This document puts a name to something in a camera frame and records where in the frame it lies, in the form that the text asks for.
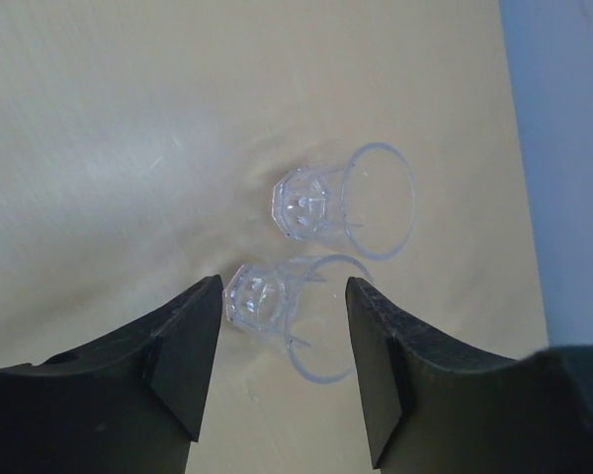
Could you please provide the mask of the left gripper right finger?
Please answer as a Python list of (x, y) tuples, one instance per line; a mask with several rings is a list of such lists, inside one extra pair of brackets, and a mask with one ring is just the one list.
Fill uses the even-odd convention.
[(593, 345), (522, 359), (346, 285), (372, 465), (383, 473), (593, 473)]

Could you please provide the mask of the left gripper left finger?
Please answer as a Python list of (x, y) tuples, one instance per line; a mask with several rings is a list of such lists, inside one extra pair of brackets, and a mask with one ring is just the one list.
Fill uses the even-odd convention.
[(223, 290), (208, 276), (39, 365), (0, 368), (0, 473), (182, 473), (199, 439)]

